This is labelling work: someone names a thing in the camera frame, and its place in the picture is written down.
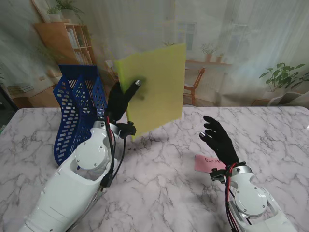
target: window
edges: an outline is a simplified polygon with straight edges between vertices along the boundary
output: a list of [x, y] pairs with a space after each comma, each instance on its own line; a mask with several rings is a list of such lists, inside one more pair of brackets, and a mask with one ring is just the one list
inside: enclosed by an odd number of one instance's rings
[[187, 44], [187, 51], [192, 51], [196, 23], [178, 23], [178, 42]]

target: white marble tabletop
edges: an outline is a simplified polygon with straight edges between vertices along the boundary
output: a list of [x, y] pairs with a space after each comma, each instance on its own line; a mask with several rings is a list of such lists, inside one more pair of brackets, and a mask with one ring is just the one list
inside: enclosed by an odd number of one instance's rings
[[[256, 183], [299, 232], [309, 232], [309, 111], [302, 107], [184, 107], [182, 118], [135, 142], [110, 189], [75, 232], [229, 232], [224, 186], [194, 170], [215, 157], [198, 134], [202, 116], [221, 122]], [[60, 109], [19, 110], [0, 135], [0, 231], [15, 232], [57, 168]]]

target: wooden bookshelf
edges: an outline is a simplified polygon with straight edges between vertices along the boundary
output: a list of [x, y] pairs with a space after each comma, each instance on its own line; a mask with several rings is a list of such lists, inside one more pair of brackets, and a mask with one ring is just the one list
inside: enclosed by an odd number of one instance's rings
[[[96, 64], [86, 25], [59, 22], [34, 27], [58, 64]], [[73, 33], [73, 42], [68, 31]]]

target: wooden chair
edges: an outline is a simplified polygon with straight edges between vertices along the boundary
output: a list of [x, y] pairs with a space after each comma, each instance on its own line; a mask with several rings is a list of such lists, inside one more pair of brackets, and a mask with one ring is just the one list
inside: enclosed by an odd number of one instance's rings
[[113, 62], [111, 60], [106, 60], [104, 61], [104, 65], [105, 65], [105, 68], [107, 69], [110, 77], [112, 78], [112, 80], [114, 82], [118, 82], [119, 79], [118, 79], [118, 76], [117, 74], [114, 72], [114, 70], [112, 69], [113, 67]]
[[187, 90], [191, 91], [191, 94], [189, 94], [189, 93], [184, 93], [184, 94], [188, 94], [189, 96], [191, 96], [192, 105], [196, 104], [196, 101], [195, 101], [195, 89], [198, 87], [199, 81], [201, 80], [204, 72], [205, 72], [205, 68], [202, 68], [199, 71], [197, 79], [195, 80], [193, 85], [184, 84], [184, 89], [187, 89]]

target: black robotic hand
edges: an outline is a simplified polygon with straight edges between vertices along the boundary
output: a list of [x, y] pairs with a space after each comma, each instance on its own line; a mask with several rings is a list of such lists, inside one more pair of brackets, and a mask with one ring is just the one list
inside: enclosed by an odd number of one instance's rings
[[117, 82], [111, 89], [108, 97], [106, 113], [110, 118], [111, 123], [120, 120], [125, 113], [128, 103], [134, 96], [135, 92], [139, 89], [141, 81], [137, 80], [131, 84], [129, 89], [123, 93], [120, 88], [120, 83]]
[[204, 120], [208, 123], [204, 124], [205, 133], [200, 133], [201, 140], [214, 150], [218, 159], [229, 166], [238, 163], [239, 159], [233, 147], [232, 140], [227, 135], [221, 124], [212, 117], [204, 116]]

